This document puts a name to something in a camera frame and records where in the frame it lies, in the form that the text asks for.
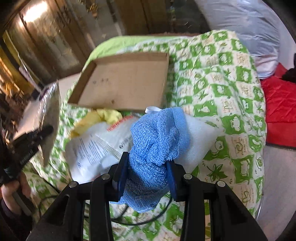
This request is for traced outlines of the white gauze packet red label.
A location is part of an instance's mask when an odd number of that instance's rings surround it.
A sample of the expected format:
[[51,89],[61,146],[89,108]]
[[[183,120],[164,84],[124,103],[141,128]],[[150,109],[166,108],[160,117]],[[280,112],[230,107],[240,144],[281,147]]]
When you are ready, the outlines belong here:
[[133,146],[130,129],[137,120],[137,116],[128,115],[113,125],[100,122],[69,141],[65,159],[72,180],[80,184],[91,182],[117,164],[123,152]]

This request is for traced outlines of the blue knitted cloth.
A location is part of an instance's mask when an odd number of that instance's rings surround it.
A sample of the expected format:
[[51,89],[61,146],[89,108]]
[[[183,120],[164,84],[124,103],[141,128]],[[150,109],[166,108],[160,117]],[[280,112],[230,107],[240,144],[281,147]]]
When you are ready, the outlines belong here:
[[169,191],[166,163],[189,149],[190,135],[180,107],[147,113],[132,124],[130,131],[133,146],[125,190],[118,204],[142,213],[156,208]]

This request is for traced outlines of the white foam sheet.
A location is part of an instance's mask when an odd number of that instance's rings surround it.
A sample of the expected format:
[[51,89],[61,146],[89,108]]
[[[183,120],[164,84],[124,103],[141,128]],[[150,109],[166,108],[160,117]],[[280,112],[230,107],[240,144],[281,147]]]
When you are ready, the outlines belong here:
[[221,131],[188,114],[185,114],[189,133],[189,147],[175,160],[186,173],[192,173],[215,144]]

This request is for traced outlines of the yellow cloth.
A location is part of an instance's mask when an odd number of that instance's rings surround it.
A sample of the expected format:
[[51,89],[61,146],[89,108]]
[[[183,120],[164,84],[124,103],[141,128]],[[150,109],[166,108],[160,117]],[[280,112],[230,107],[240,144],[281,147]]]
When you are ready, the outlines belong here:
[[92,110],[80,121],[75,123],[70,132],[70,138],[75,138],[85,133],[90,127],[97,123],[106,122],[112,125],[121,120],[122,114],[114,109],[96,109]]

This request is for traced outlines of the silver foil packet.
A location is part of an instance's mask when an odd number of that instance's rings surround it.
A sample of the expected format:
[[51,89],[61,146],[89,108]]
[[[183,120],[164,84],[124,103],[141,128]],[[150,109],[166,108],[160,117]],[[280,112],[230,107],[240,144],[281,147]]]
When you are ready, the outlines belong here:
[[43,144],[39,146],[39,151],[35,155],[37,162],[45,167],[49,163],[51,150],[57,136],[59,127],[60,111],[60,91],[58,82],[54,82],[45,87],[45,90],[37,96],[36,100],[29,101],[23,112],[14,138],[18,138],[24,133],[43,128],[47,125],[53,127],[51,133]]

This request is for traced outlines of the shallow cardboard box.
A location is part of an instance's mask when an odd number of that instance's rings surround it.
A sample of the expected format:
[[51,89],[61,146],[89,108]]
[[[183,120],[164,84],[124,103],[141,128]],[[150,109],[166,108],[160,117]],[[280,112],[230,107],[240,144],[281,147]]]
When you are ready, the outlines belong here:
[[81,73],[68,103],[143,112],[164,102],[169,54],[134,52],[98,58]]

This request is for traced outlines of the green patterned white quilt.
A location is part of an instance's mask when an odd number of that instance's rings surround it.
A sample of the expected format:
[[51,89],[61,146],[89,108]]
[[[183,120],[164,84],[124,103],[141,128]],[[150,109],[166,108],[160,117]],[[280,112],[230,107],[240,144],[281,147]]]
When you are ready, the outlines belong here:
[[[225,181],[255,217],[264,184],[265,99],[254,61],[236,33],[213,30],[194,37],[114,37],[92,51],[83,70],[92,60],[125,52],[170,54],[165,106],[180,106],[185,113],[222,130],[193,176],[209,183]],[[89,112],[66,103],[74,86],[60,106],[49,164],[42,167],[34,157],[25,168],[41,215],[57,195],[51,185],[62,190],[71,180],[63,151],[74,123]],[[148,220],[168,207],[161,217],[145,225],[113,223],[114,239],[180,240],[185,205],[173,201],[167,206],[169,197],[167,193],[146,213],[129,208],[123,216],[126,223]]]

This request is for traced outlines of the dark wooden cabinet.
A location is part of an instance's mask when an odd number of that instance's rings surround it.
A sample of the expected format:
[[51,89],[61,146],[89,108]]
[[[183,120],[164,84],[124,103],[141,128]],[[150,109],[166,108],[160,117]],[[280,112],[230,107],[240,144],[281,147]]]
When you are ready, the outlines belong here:
[[71,1],[1,1],[1,47],[39,85],[80,73],[91,51]]

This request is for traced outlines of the red quilted blanket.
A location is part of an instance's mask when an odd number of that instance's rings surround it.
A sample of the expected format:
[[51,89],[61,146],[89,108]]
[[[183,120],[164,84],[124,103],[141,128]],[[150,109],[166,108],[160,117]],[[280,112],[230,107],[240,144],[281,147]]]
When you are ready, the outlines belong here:
[[286,72],[279,63],[274,75],[261,81],[266,101],[266,143],[295,149],[295,83],[282,80]]

